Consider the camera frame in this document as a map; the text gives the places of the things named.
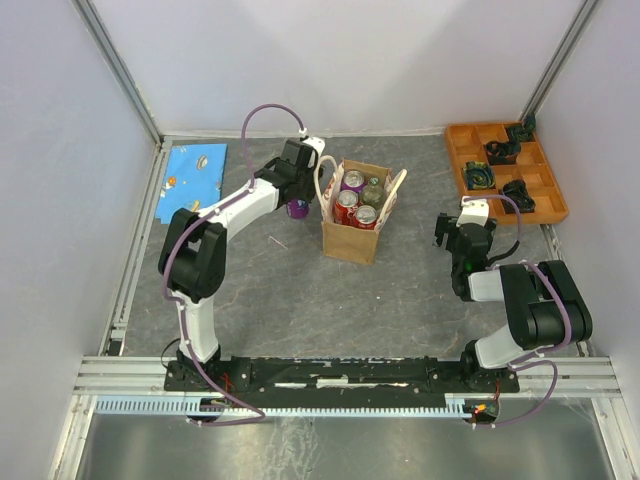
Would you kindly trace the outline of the aluminium frame rail left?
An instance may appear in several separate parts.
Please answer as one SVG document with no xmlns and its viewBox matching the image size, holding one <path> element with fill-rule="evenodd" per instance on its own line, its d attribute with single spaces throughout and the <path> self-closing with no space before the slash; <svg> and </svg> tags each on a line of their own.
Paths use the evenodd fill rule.
<svg viewBox="0 0 640 480">
<path fill-rule="evenodd" d="M 143 196 L 137 208 L 123 274 L 98 350 L 100 356 L 119 356 L 125 344 L 131 306 L 153 223 L 152 209 L 159 194 L 161 175 L 166 171 L 168 154 L 164 150 L 164 134 L 157 126 L 124 59 L 117 51 L 97 6 L 93 1 L 86 0 L 75 1 L 73 5 L 154 146 L 151 167 L 143 183 Z"/>
</svg>

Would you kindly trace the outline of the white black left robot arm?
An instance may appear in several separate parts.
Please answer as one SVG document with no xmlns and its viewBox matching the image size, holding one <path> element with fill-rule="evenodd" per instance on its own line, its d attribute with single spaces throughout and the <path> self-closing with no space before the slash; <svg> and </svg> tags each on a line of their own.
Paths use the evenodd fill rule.
<svg viewBox="0 0 640 480">
<path fill-rule="evenodd" d="M 161 250 L 162 293 L 177 308 L 180 341 L 167 367 L 165 388 L 212 390 L 221 378 L 220 343 L 215 333 L 214 296 L 225 274 L 228 243 L 258 218 L 294 202 L 311 202 L 314 175 L 326 142 L 320 137 L 289 139 L 236 192 L 201 210 L 177 210 Z"/>
</svg>

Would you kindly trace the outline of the purple soda can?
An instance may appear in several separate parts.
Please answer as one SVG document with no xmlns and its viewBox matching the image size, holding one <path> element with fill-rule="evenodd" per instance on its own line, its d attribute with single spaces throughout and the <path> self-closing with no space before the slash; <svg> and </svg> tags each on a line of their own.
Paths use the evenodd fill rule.
<svg viewBox="0 0 640 480">
<path fill-rule="evenodd" d="M 301 199 L 291 200 L 286 205 L 288 216 L 295 220 L 304 219 L 309 214 L 309 210 L 309 203 Z"/>
<path fill-rule="evenodd" d="M 349 190 L 359 194 L 366 184 L 366 176 L 363 172 L 358 170 L 349 170 L 346 171 L 342 177 L 341 190 Z"/>
</svg>

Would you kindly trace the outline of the orange wooden compartment tray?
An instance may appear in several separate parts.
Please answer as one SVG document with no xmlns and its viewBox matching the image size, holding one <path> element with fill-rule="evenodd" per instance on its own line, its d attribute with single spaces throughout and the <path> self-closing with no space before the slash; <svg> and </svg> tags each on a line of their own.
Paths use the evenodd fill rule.
<svg viewBox="0 0 640 480">
<path fill-rule="evenodd" d="M 562 222 L 569 210 L 546 154 L 536 134 L 530 142 L 521 144 L 521 152 L 513 165 L 496 165 L 491 168 L 495 182 L 489 189 L 469 189 L 464 167 L 469 162 L 488 162 L 485 144 L 490 141 L 509 139 L 507 123 L 450 124 L 445 128 L 444 138 L 450 157 L 452 172 L 461 196 L 495 196 L 507 183 L 522 180 L 530 197 L 535 202 L 534 211 L 524 213 L 524 224 L 557 224 Z"/>
</svg>

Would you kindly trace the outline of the aluminium frame rail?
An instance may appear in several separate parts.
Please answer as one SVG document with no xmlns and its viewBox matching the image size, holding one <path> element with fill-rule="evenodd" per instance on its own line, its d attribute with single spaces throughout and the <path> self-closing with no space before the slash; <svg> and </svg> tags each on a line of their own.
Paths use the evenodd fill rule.
<svg viewBox="0 0 640 480">
<path fill-rule="evenodd" d="M 153 223 L 152 209 L 159 194 L 161 175 L 166 171 L 168 154 L 164 150 L 164 134 L 157 126 L 124 59 L 117 51 L 97 6 L 93 1 L 86 0 L 75 1 L 73 5 L 154 146 L 151 167 L 143 183 L 143 196 L 137 208 L 123 274 L 98 350 L 100 356 L 119 356 L 125 344 L 131 306 Z"/>
<path fill-rule="evenodd" d="M 607 357 L 556 357 L 562 398 L 620 398 L 612 362 Z M 74 392 L 87 395 L 162 395 L 166 369 L 156 357 L 95 356 L 82 360 Z"/>
</svg>

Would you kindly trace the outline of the black rolled sock upper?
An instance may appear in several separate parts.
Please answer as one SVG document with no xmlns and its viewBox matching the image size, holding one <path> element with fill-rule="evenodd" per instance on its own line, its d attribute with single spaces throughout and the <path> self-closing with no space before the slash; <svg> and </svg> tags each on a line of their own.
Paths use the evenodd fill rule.
<svg viewBox="0 0 640 480">
<path fill-rule="evenodd" d="M 522 151 L 522 144 L 533 140 L 535 130 L 523 125 L 510 125 L 505 128 L 508 140 L 492 140 L 484 145 L 484 151 L 490 165 L 514 165 Z"/>
</svg>

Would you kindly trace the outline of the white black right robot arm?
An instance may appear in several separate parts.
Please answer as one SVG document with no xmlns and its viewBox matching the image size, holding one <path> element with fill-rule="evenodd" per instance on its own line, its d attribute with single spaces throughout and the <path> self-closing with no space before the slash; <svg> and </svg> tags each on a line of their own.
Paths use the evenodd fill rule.
<svg viewBox="0 0 640 480">
<path fill-rule="evenodd" d="M 512 377 L 510 367 L 586 341 L 593 333 L 591 313 L 566 264 L 499 266 L 519 244 L 491 257 L 496 227 L 493 218 L 478 224 L 441 213 L 434 229 L 434 244 L 451 254 L 454 294 L 464 302 L 500 302 L 506 313 L 506 324 L 469 342 L 455 367 L 455 376 L 472 391 Z"/>
</svg>

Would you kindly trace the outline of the blue cartoon print cloth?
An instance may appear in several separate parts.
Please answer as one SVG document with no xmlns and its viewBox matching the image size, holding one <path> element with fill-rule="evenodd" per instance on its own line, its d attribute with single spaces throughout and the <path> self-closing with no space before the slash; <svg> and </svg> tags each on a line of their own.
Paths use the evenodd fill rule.
<svg viewBox="0 0 640 480">
<path fill-rule="evenodd" d="M 172 147 L 155 217 L 169 224 L 173 214 L 217 203 L 226 163 L 226 144 L 188 144 Z"/>
</svg>

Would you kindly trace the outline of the aluminium frame post right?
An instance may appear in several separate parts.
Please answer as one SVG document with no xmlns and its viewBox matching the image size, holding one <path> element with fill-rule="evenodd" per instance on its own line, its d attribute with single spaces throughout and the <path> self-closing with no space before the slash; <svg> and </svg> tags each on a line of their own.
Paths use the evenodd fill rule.
<svg viewBox="0 0 640 480">
<path fill-rule="evenodd" d="M 583 0 L 580 2 L 579 8 L 576 10 L 533 92 L 525 103 L 519 116 L 520 120 L 524 120 L 528 115 L 537 114 L 563 67 L 578 45 L 580 38 L 591 23 L 600 4 L 600 0 Z"/>
</svg>

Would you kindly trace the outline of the red soda can right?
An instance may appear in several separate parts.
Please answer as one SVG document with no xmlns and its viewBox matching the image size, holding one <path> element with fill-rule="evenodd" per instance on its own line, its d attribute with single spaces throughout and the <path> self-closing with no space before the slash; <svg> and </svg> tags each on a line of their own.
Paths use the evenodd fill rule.
<svg viewBox="0 0 640 480">
<path fill-rule="evenodd" d="M 373 230 L 376 226 L 378 213 L 370 205 L 359 206 L 351 217 L 351 225 L 358 229 Z"/>
</svg>

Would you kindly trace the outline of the dark rolled sock top corner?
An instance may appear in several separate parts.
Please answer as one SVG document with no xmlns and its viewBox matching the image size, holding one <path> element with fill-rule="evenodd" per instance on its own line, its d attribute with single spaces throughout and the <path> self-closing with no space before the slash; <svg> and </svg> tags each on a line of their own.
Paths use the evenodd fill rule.
<svg viewBox="0 0 640 480">
<path fill-rule="evenodd" d="M 523 130 L 529 134 L 533 133 L 536 129 L 536 117 L 534 113 L 528 114 L 522 121 Z"/>
</svg>

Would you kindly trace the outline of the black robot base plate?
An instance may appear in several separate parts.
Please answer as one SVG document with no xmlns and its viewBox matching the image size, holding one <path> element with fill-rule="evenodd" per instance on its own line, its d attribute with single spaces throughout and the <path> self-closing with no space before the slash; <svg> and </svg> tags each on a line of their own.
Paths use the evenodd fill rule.
<svg viewBox="0 0 640 480">
<path fill-rule="evenodd" d="M 515 373 L 483 369 L 467 354 L 449 361 L 231 357 L 204 370 L 225 392 L 260 409 L 438 408 L 447 394 L 520 391 Z"/>
</svg>

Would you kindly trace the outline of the red soda can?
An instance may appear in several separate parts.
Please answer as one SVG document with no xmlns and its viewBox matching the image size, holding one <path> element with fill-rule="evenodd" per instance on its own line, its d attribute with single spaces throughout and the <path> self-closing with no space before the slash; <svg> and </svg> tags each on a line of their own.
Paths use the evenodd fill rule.
<svg viewBox="0 0 640 480">
<path fill-rule="evenodd" d="M 351 225 L 358 229 L 373 230 L 376 226 L 378 213 L 370 205 L 359 206 L 351 217 Z"/>
<path fill-rule="evenodd" d="M 333 204 L 334 222 L 343 226 L 352 225 L 352 217 L 359 207 L 359 195 L 352 190 L 342 190 Z"/>
</svg>

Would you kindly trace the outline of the aluminium frame rail front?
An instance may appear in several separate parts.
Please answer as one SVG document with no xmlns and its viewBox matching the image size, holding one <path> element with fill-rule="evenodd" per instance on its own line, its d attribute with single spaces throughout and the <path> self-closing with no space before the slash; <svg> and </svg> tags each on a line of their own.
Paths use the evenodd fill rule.
<svg viewBox="0 0 640 480">
<path fill-rule="evenodd" d="M 620 398 L 612 362 L 607 357 L 556 357 L 562 398 Z M 82 360 L 74 392 L 87 395 L 162 395 L 166 369 L 156 357 L 95 356 Z"/>
</svg>

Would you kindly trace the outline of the red soda can upper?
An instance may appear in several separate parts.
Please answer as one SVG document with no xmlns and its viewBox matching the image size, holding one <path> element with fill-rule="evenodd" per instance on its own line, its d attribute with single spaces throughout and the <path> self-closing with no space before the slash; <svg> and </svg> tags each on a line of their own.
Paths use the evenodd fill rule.
<svg viewBox="0 0 640 480">
<path fill-rule="evenodd" d="M 359 207 L 359 195 L 352 190 L 342 190 L 333 204 L 334 222 L 343 226 L 352 225 L 352 217 Z"/>
</svg>

